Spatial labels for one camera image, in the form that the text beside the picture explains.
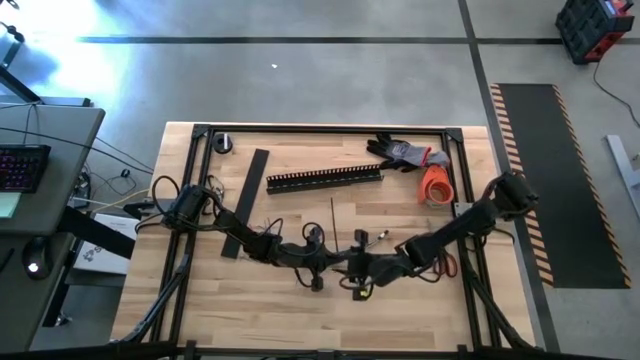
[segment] concrete floor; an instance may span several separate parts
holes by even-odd
[[[563,1],[467,2],[479,38],[557,37],[553,22]],[[487,125],[466,44],[74,41],[76,36],[460,38],[465,29],[456,1],[22,3],[19,13],[6,4],[0,6],[0,19],[13,20],[27,36],[10,71],[41,95],[91,98],[107,112],[100,136],[150,165],[155,163],[167,121]],[[640,26],[628,35],[640,38]],[[8,39],[3,41],[0,53]],[[561,46],[481,45],[480,55],[489,83],[559,86],[625,263],[637,282],[640,222],[602,137],[621,135],[628,153],[638,153],[640,129],[625,108],[592,83],[594,66],[573,65]],[[640,45],[614,47],[602,63],[599,79],[640,112],[639,58]],[[148,141],[138,141],[141,133]],[[120,164],[99,154],[91,154],[89,163],[103,177],[122,170]],[[149,183],[148,176],[135,176],[140,189]],[[112,201],[118,195],[103,189],[96,199]],[[546,295],[563,352],[640,357],[637,287],[619,291],[547,289]],[[76,321],[43,329],[33,348],[104,343],[118,298],[118,289],[74,288],[65,311]],[[535,327],[535,316],[532,321]]]

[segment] black floor mat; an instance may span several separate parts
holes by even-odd
[[[540,196],[525,222],[543,283],[555,288],[630,288],[558,89],[494,84],[491,93],[509,163],[524,172]]]

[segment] wooden table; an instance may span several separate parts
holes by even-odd
[[[169,175],[178,183],[181,181],[192,127],[193,123],[167,124],[154,178]],[[487,130],[484,127],[462,127],[462,130],[478,198],[487,182],[497,176],[496,165]],[[230,136],[233,154],[214,153],[210,169],[224,183],[224,203],[230,209],[235,208],[256,148],[270,151],[264,176],[380,161],[366,152],[366,140],[371,138],[366,135],[256,132]],[[434,150],[441,147],[437,137],[399,138]],[[461,191],[457,154],[452,157]],[[200,171],[198,165],[194,169],[194,182]],[[333,198],[340,248],[354,244],[356,228],[371,234],[388,229],[389,238],[372,252],[389,253],[399,242],[436,230],[452,219],[449,207],[434,209],[417,204],[416,189],[421,174],[387,170],[382,182],[279,195],[267,195],[263,179],[249,223],[264,227],[267,221],[282,217],[285,241],[302,244],[301,227],[315,221],[323,226],[327,247],[332,249],[330,199]],[[163,183],[158,194],[173,198],[175,190]],[[238,260],[221,258],[224,239],[225,235],[220,233],[198,233],[181,344],[197,340],[198,347],[394,351],[454,351],[458,344],[471,345],[460,275],[453,279],[445,277],[437,284],[402,278],[387,287],[376,288],[369,301],[354,302],[351,293],[338,286],[340,274],[324,272],[324,290],[313,293],[297,283],[291,269],[251,262],[243,259],[242,253]],[[155,300],[168,242],[169,231],[161,227],[146,228],[138,236],[112,338],[121,338],[131,331]],[[457,256],[455,245],[448,250]],[[533,344],[511,240],[501,234],[491,235],[485,252],[496,302],[521,336]],[[172,310],[170,303],[163,339],[168,338]],[[483,340],[488,343],[482,306],[479,314]]]

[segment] toothed rack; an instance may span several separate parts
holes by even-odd
[[[363,182],[382,181],[382,178],[380,165],[377,164],[272,175],[267,176],[267,193],[273,195],[325,189]]]

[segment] work glove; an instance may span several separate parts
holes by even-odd
[[[367,141],[367,151],[385,158],[380,169],[402,168],[402,172],[410,172],[419,167],[449,165],[449,157],[442,151],[431,153],[430,147],[413,146],[403,140],[392,140],[388,134],[376,134],[376,140]]]

